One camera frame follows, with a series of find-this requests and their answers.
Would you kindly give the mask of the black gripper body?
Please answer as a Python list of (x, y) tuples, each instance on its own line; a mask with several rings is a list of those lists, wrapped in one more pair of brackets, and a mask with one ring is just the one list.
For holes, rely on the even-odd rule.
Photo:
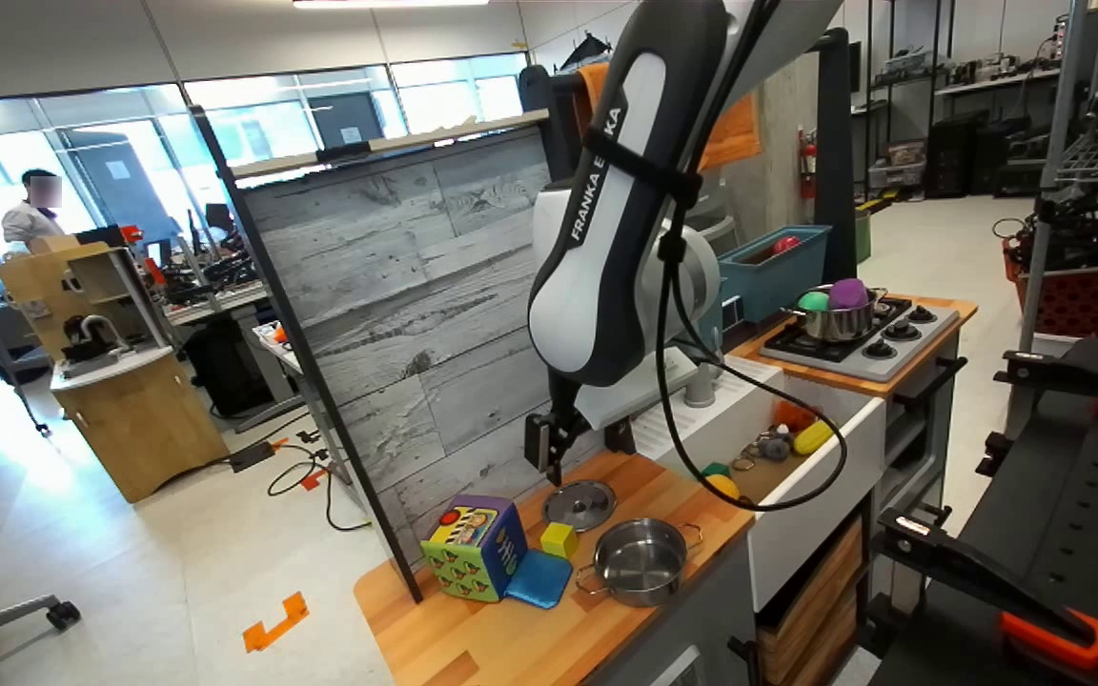
[(559, 460), (587, 430), (601, 435), (606, 451), (634, 454), (634, 394), (623, 385), (578, 385), (563, 375), (550, 375), (550, 409), (523, 425), (523, 459), (559, 484)]

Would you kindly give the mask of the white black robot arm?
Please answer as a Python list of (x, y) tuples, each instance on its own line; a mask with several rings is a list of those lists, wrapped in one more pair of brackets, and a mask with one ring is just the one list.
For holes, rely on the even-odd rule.
[(667, 402), (717, 305), (717, 256), (685, 229), (717, 117), (811, 49), (841, 0), (639, 0), (628, 17), (556, 234), (534, 220), (525, 331), (550, 369), (550, 412), (525, 418), (525, 460), (559, 481), (587, 430)]

